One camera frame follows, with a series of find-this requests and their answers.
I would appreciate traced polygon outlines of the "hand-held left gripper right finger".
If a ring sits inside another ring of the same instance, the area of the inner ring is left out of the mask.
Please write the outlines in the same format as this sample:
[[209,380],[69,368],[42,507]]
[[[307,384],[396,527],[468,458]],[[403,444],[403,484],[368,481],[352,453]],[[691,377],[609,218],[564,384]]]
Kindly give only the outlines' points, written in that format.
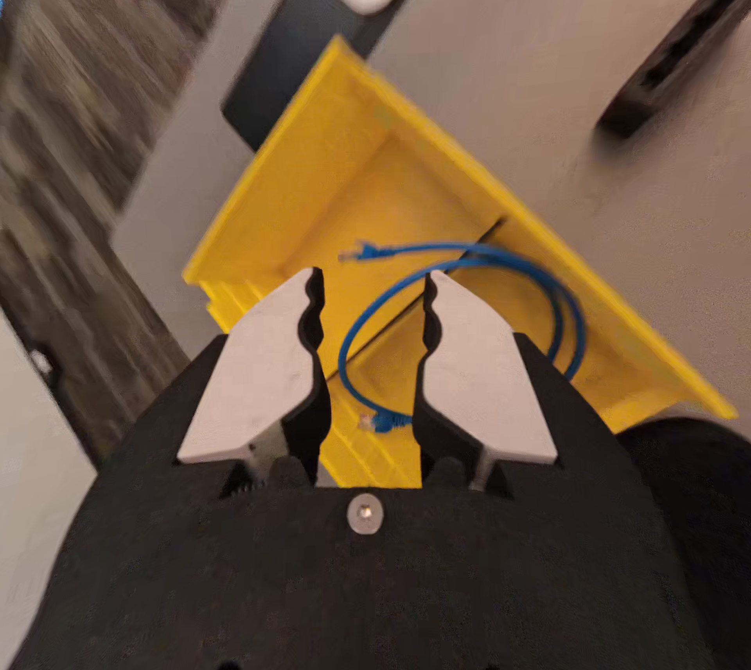
[[503,488],[503,463],[556,464],[512,326],[444,272],[425,277],[423,342],[412,431],[424,487],[446,459],[468,488]]

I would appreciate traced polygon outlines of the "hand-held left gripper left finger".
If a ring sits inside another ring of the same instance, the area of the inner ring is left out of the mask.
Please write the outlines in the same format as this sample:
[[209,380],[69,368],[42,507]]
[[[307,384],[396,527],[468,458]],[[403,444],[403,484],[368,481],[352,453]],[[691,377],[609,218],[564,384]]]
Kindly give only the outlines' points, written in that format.
[[316,485],[332,422],[318,355],[324,304],[324,273],[309,267],[239,319],[177,452],[180,463],[241,462],[254,484],[266,485],[277,459],[293,457]]

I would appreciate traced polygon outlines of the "yellow plastic bin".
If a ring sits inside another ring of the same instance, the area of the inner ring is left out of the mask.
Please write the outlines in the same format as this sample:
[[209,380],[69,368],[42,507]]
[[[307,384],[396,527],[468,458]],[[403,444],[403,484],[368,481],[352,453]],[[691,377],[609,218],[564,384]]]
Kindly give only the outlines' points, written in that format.
[[538,264],[578,299],[587,325],[574,387],[614,432],[681,403],[723,420],[737,409],[573,249],[455,140],[335,37],[197,246],[183,279],[228,333],[284,281],[323,271],[319,350],[332,401],[322,464],[340,487],[420,487],[408,427],[376,433],[342,386],[337,357],[388,287],[458,252],[341,262],[378,245],[487,243]]

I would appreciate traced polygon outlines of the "black ethernet switch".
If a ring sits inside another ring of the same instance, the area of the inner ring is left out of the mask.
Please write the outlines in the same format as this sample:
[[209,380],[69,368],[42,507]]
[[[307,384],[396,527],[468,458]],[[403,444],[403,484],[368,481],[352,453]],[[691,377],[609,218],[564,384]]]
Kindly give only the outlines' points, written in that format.
[[671,103],[749,11],[750,0],[695,0],[615,94],[596,131],[614,141],[632,139]]

